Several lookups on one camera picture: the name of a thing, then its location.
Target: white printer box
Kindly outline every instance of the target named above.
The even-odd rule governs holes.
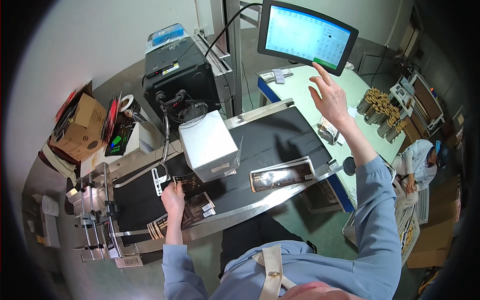
[[[239,150],[218,110],[180,125],[179,132],[185,160],[203,182],[226,177],[238,167]]]

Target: finger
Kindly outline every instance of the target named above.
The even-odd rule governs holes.
[[[314,102],[320,102],[322,100],[318,95],[318,92],[316,89],[314,89],[312,86],[309,86],[308,89],[310,91],[310,95],[312,96],[312,99]]]
[[[175,183],[171,182],[167,185],[167,187],[165,188],[165,191],[174,191],[175,190]]]
[[[177,195],[182,195],[183,190],[181,189],[181,181],[177,183]]]
[[[325,90],[328,88],[328,85],[320,76],[312,76],[309,78],[309,80],[317,85],[318,90],[320,91],[321,94],[323,94]]]
[[[320,74],[320,76],[324,79],[325,83],[330,86],[333,82],[332,78],[330,77],[330,74],[318,63],[313,62],[312,66],[317,70],[317,72]]]

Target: conveyor belt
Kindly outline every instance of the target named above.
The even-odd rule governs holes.
[[[253,193],[249,182],[251,170],[303,156],[309,156],[313,167],[318,168],[332,159],[296,107],[232,128],[230,134],[237,145],[243,136],[237,174],[204,186],[215,204],[217,214],[253,204],[273,191]],[[165,174],[163,167],[159,166],[157,170],[159,176]],[[192,171],[187,166],[183,153],[168,161],[168,170],[171,176],[185,175]],[[114,199],[120,209],[117,218],[120,231],[146,229],[147,223],[166,213],[160,197],[156,195],[151,172],[114,189]],[[148,239],[148,234],[122,237],[124,244]]]

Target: blue sleeve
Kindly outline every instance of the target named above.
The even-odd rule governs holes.
[[[163,245],[165,297],[168,300],[204,300],[208,293],[204,282],[195,274],[187,254],[187,245]]]
[[[393,296],[400,280],[402,259],[391,175],[377,156],[358,167],[356,176],[355,234],[359,255],[353,263],[353,272],[384,284]]]

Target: metal pillar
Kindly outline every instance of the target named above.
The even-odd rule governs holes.
[[[230,20],[234,14],[240,10],[240,1],[239,0],[225,0],[226,3],[226,19],[227,22]],[[232,57],[232,70],[233,78],[235,82],[235,95],[232,100],[232,115],[237,116],[242,111],[242,89],[241,89],[241,79],[242,79],[242,69],[241,69],[241,48],[240,48],[240,18],[236,18],[230,27],[227,30],[227,43],[229,46],[229,53]]]

